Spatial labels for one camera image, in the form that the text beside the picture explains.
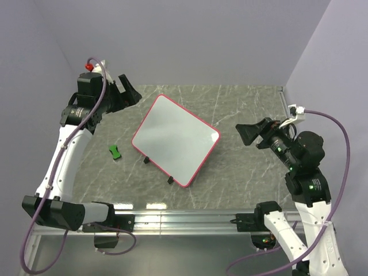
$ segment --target cable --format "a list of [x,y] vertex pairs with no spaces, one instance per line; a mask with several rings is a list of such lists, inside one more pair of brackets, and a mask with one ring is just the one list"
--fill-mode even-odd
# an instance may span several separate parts
[[[293,230],[295,230],[296,226],[298,224],[298,221],[294,222],[292,228]],[[237,263],[240,263],[244,260],[248,260],[248,259],[251,259],[253,257],[257,257],[257,256],[262,256],[262,255],[266,255],[268,253],[274,253],[276,251],[279,251],[281,249],[281,246],[279,245],[278,247],[275,247],[273,249],[270,249],[270,250],[267,250],[267,251],[259,251],[257,253],[254,253],[252,255],[247,255],[247,256],[244,256],[244,257],[241,257],[237,260],[234,260],[231,264],[228,265],[228,267],[226,268],[226,275],[227,276],[236,276],[235,274],[232,274],[232,273],[229,273],[229,270],[231,269],[231,267],[233,267],[234,265],[236,265]]]
[[[344,134],[344,138],[345,138],[345,143],[346,143],[346,164],[345,164],[345,171],[344,171],[344,176],[343,176],[343,180],[342,180],[342,184],[341,184],[341,188],[340,188],[340,192],[339,195],[336,199],[336,203],[334,204],[334,206],[331,209],[330,214],[327,216],[326,221],[331,221],[331,218],[334,216],[336,210],[338,209],[338,206],[340,204],[340,201],[342,199],[344,190],[345,190],[345,186],[346,186],[346,180],[347,180],[347,175],[349,172],[349,167],[350,167],[350,141],[349,141],[349,136],[344,128],[344,126],[335,118],[333,118],[332,116],[325,114],[323,112],[318,112],[318,111],[312,111],[312,110],[304,110],[305,113],[310,113],[310,114],[315,114],[315,115],[319,115],[319,116],[323,116],[325,118],[328,118],[330,120],[332,120],[336,125],[339,126],[339,128],[341,129],[341,131]],[[286,269],[291,268],[292,266],[296,265],[298,262],[300,262],[301,260],[303,260],[306,256],[308,256],[317,246],[318,242],[321,240],[324,232],[326,231],[327,226],[323,225],[321,228],[321,231],[319,232],[319,234],[317,235],[316,239],[314,240],[313,244],[307,249],[307,251],[305,251],[302,255],[299,256],[299,258],[293,260],[292,262],[281,266],[277,269],[274,270],[270,270],[267,272],[263,272],[263,273],[259,273],[259,274],[255,274],[252,276],[268,276],[268,275],[272,275],[275,273],[279,273],[282,272]]]
[[122,255],[122,254],[125,254],[125,253],[128,253],[130,250],[132,250],[134,248],[134,246],[136,246],[136,243],[137,243],[137,238],[136,236],[133,234],[133,233],[130,233],[126,230],[123,230],[123,229],[118,229],[118,228],[111,228],[111,227],[107,227],[107,226],[103,226],[101,224],[97,224],[97,223],[92,223],[92,225],[95,225],[97,227],[100,227],[102,229],[105,229],[105,230],[111,230],[111,231],[117,231],[117,232],[121,232],[121,233],[126,233],[126,234],[129,234],[131,235],[131,237],[133,238],[133,244],[132,246],[130,246],[127,250],[124,250],[124,251],[121,251],[121,252],[117,252],[117,253],[113,253],[113,252],[106,252],[102,249],[97,249],[96,250],[98,252],[101,252],[102,254],[104,255],[109,255],[109,256],[118,256],[118,255]]
[[64,244],[65,244],[65,241],[66,241],[68,230],[66,230],[65,233],[64,233],[63,241],[62,241],[62,246],[60,247],[60,250],[57,253],[56,258],[47,267],[45,267],[44,269],[41,269],[41,270],[37,270],[37,271],[31,270],[31,269],[28,268],[27,264],[25,263],[25,259],[24,259],[24,257],[25,257],[25,249],[26,249],[26,246],[27,246],[27,241],[28,241],[28,238],[30,236],[30,233],[31,233],[31,231],[33,229],[33,226],[36,223],[37,217],[39,216],[39,214],[41,212],[41,209],[42,209],[43,205],[45,204],[46,199],[48,198],[48,196],[50,194],[50,191],[51,191],[52,185],[53,185],[53,179],[55,178],[56,170],[58,169],[58,165],[59,165],[59,163],[60,163],[60,161],[62,159],[62,156],[64,154],[64,151],[67,148],[67,146],[70,143],[70,141],[76,135],[76,133],[88,122],[88,120],[96,112],[96,110],[98,109],[100,103],[102,102],[102,100],[104,98],[104,95],[105,95],[105,92],[106,92],[106,85],[107,85],[107,81],[106,81],[106,70],[105,70],[104,66],[102,65],[102,63],[98,59],[96,59],[94,57],[90,57],[87,60],[87,63],[90,63],[91,60],[94,60],[95,62],[97,62],[99,64],[99,66],[101,67],[101,70],[102,70],[103,85],[102,85],[101,95],[99,96],[99,98],[98,98],[95,106],[92,108],[91,112],[80,122],[80,124],[74,129],[74,131],[69,135],[69,137],[66,138],[63,146],[60,148],[60,151],[59,151],[59,153],[57,154],[57,156],[55,158],[55,162],[54,162],[54,164],[52,166],[52,169],[51,169],[51,173],[50,173],[50,177],[49,177],[49,181],[48,181],[48,186],[47,186],[47,188],[45,190],[45,194],[43,195],[43,198],[41,199],[41,202],[40,202],[39,206],[37,207],[37,209],[36,209],[36,211],[35,211],[35,213],[34,213],[34,215],[32,217],[32,221],[30,222],[30,226],[29,226],[29,228],[27,230],[27,233],[26,233],[26,235],[25,235],[25,237],[23,239],[22,245],[21,245],[21,251],[20,251],[21,267],[28,274],[37,275],[37,274],[41,274],[41,273],[49,270],[56,263],[56,261],[59,259],[59,256],[62,253]]
[[289,125],[289,131],[290,131],[290,127],[292,127],[293,128],[293,131],[294,131],[294,136],[293,137],[290,137],[290,139],[294,140],[295,137],[297,136],[297,127],[294,124],[290,124]]

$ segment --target red connector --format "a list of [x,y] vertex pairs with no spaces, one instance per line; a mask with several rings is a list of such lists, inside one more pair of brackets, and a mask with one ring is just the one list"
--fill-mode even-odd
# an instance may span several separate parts
[[85,67],[86,67],[86,69],[87,69],[88,71],[92,72],[92,70],[93,70],[93,64],[91,64],[91,63],[87,63],[87,64],[85,65]]

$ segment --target metal frame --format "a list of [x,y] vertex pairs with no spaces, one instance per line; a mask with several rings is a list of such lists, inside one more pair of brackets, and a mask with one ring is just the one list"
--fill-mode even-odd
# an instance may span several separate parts
[[[301,222],[296,210],[283,211],[288,223]],[[238,232],[236,224],[230,221],[235,214],[253,214],[253,210],[116,210],[116,214],[134,214],[134,235],[249,235],[250,232]],[[304,233],[303,226],[298,223],[296,233]],[[35,225],[26,249],[26,263],[33,266],[41,237],[44,235],[62,236],[64,231],[50,227]],[[115,232],[84,233],[82,227],[77,231],[69,231],[68,236],[114,236]],[[28,275],[24,271],[19,276]]]

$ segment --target white bracket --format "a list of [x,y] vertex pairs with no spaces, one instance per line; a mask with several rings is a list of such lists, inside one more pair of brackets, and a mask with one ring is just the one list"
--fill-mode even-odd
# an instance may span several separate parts
[[[113,82],[114,82],[114,80],[113,80],[113,78],[110,76],[109,71],[107,70],[108,62],[107,62],[106,60],[103,60],[103,61],[101,61],[101,63],[102,63],[102,65],[103,65],[103,66],[104,66],[104,68],[105,68],[107,81],[108,81],[109,83],[113,83]],[[94,66],[94,68],[93,68],[92,72],[93,72],[93,73],[99,73],[99,74],[101,74],[101,75],[102,75],[102,69],[101,69],[101,66],[100,66],[98,63],[97,63],[97,64],[95,64],[95,66]]]
[[305,108],[303,106],[289,105],[288,108],[290,112],[293,110],[294,114],[290,114],[291,118],[285,120],[280,125],[280,128],[283,128],[291,123],[298,124],[299,122],[303,122],[305,120],[305,113],[304,113]]

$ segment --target black foot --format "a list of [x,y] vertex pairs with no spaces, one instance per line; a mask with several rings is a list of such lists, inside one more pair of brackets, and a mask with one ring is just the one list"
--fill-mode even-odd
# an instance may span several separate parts
[[173,182],[174,182],[174,178],[173,177],[169,177],[167,183],[173,184]]
[[149,163],[150,162],[150,159],[149,159],[149,157],[148,156],[146,156],[145,158],[144,158],[144,160],[143,160],[143,163],[144,164],[147,164],[147,163]]

